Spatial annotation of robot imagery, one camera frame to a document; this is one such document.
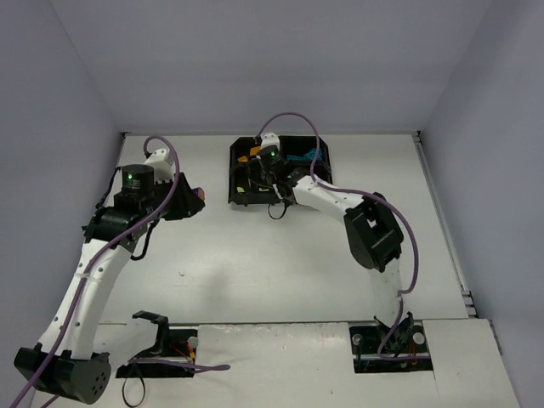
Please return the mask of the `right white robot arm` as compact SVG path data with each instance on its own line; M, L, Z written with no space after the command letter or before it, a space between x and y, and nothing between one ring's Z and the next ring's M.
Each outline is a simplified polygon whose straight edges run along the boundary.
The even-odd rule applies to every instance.
M375 320L391 341L404 335L406 310L401 305L400 278L403 233L383 197L372 200L347 192L298 167L290 170L277 146L258 151L250 163L260 178L287 204L298 204L336 219L346 230L349 251L369 273Z

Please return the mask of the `teal and lime lego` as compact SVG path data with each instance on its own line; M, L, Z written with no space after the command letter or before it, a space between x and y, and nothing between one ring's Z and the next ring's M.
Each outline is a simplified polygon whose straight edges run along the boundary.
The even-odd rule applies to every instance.
M309 155L304 155L304 156L287 155L286 159L289 162L311 162L311 161L313 161L313 157L309 156Z

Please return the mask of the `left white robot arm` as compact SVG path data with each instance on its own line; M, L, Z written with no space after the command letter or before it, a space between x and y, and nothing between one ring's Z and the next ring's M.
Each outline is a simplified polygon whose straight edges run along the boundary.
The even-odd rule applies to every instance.
M167 317L143 310L133 314L117 338L96 334L118 276L128 262L138 260L138 242L149 242L161 220L195 216L205 206L205 193L168 165L132 164L118 170L122 187L112 205L101 201L84 226L81 257L54 318L36 345L20 348L14 358L26 384L13 407L32 388L91 405L120 366L167 348Z

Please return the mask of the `orange long lego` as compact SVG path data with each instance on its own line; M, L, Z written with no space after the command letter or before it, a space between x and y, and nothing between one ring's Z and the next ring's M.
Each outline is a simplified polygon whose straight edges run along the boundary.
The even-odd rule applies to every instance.
M259 147L259 146L254 146L254 147L252 147L252 148L249 150L249 155L250 155L250 157L256 156L256 155L258 154L259 151L260 151L260 147Z

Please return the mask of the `purple and lime lego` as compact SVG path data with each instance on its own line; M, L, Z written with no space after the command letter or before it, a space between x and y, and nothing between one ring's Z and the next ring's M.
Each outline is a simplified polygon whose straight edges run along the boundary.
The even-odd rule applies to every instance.
M192 192L202 201L206 200L205 191L198 187L192 190Z

